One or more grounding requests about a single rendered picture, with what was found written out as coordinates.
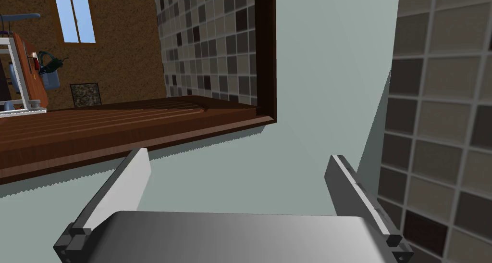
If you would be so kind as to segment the window with brown frame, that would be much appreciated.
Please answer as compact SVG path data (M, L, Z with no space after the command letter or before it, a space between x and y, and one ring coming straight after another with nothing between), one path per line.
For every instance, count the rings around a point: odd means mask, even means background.
M74 48L98 46L92 0L48 1L60 46Z

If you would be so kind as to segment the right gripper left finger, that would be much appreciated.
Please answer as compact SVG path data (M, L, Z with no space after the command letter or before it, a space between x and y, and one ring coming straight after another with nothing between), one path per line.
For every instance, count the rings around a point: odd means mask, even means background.
M135 211L150 174L148 150L130 151L54 244L61 263L76 263L91 232L112 214Z

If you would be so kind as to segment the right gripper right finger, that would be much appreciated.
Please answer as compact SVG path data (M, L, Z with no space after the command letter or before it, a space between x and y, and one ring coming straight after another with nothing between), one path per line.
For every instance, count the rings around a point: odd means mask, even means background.
M360 182L347 159L331 155L325 175L326 186L337 216L359 218L378 251L381 263L409 263L414 252L378 200Z

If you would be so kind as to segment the dark speckled square picture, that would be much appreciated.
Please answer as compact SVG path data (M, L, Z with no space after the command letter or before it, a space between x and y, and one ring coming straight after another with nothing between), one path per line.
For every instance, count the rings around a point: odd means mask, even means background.
M102 104L98 83L70 84L70 89L76 108Z

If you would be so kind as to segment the brown wooden desk with clutter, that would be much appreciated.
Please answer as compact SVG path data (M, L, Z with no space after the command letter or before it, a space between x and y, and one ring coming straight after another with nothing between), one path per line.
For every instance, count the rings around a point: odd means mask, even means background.
M4 27L0 29L0 54L10 57L6 64L8 77L3 71L0 75L21 97L19 100L1 98L0 118L45 113L48 105L46 91L60 86L56 70L63 61L52 57L51 62L44 64L42 59L46 52L38 52L11 28Z

